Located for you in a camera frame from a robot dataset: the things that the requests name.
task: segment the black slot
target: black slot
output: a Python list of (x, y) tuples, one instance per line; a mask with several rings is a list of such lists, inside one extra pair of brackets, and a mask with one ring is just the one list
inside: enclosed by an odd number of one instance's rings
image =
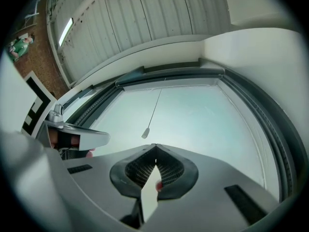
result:
[(267, 215), (240, 186), (233, 185), (224, 189), (250, 225)]
[(68, 168), (68, 171), (69, 171), (70, 174), (75, 174), (75, 173), (79, 173), (79, 172), (82, 172), (82, 171), (86, 171), (88, 169), (92, 169), (92, 167), (90, 165), (86, 164), (86, 165), (82, 165), (82, 166)]

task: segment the brown floor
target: brown floor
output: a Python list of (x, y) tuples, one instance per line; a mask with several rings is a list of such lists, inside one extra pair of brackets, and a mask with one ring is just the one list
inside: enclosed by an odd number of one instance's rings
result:
[(35, 42), (29, 45), (29, 52), (15, 63), (15, 67), (23, 77), (30, 71), (34, 71), (48, 91), (54, 92), (56, 98), (59, 99), (69, 89), (61, 77), (49, 44), (45, 7), (46, 0), (41, 0), (38, 4), (38, 12), (40, 14), (36, 18), (37, 25), (25, 29), (16, 35), (20, 36), (24, 33), (30, 35), (33, 32), (35, 34)]

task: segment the person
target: person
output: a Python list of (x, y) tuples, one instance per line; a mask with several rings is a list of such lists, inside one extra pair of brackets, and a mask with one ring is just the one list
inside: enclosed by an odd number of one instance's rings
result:
[(21, 56), (28, 52), (28, 45), (34, 42), (34, 33), (31, 33), (30, 37), (26, 39), (16, 38), (12, 41), (8, 47), (8, 52), (11, 60), (16, 62)]

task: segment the corrugated ceiling panel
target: corrugated ceiling panel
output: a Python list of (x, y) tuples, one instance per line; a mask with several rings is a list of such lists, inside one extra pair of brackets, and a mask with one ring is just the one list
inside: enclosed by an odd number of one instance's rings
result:
[[(59, 0), (58, 39), (83, 1)], [(226, 0), (94, 0), (74, 23), (62, 55), (72, 79), (79, 80), (139, 44), (170, 36), (217, 35), (229, 31), (229, 25)]]
[(226, 0), (186, 0), (193, 34), (217, 35), (229, 31)]
[(141, 0), (152, 40), (192, 34), (185, 0)]
[(64, 43), (63, 55), (65, 58), (67, 58), (67, 51), (70, 51), (75, 62), (73, 66), (74, 71), (72, 71), (74, 79), (76, 77), (80, 78), (100, 63), (91, 39), (85, 14), (74, 23), (71, 33)]
[(56, 6), (55, 31), (59, 40), (64, 27), (84, 0), (58, 0)]
[(105, 0), (95, 0), (85, 15), (87, 17), (90, 35), (100, 61), (103, 62), (120, 53)]
[(108, 58), (120, 53), (105, 0), (95, 0), (74, 23), (63, 46), (70, 75), (78, 80)]
[(106, 0), (121, 51), (151, 40), (140, 0)]

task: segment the green shirt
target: green shirt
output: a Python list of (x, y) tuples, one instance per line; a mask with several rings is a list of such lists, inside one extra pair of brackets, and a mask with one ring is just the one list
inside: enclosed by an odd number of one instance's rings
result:
[[(28, 52), (28, 45), (29, 43), (24, 42), (25, 39), (20, 39), (19, 41), (15, 41), (14, 47), (15, 47), (15, 52), (18, 54), (19, 57), (23, 56), (25, 53)], [(18, 58), (15, 58), (12, 54), (10, 54), (11, 59), (17, 60)]]

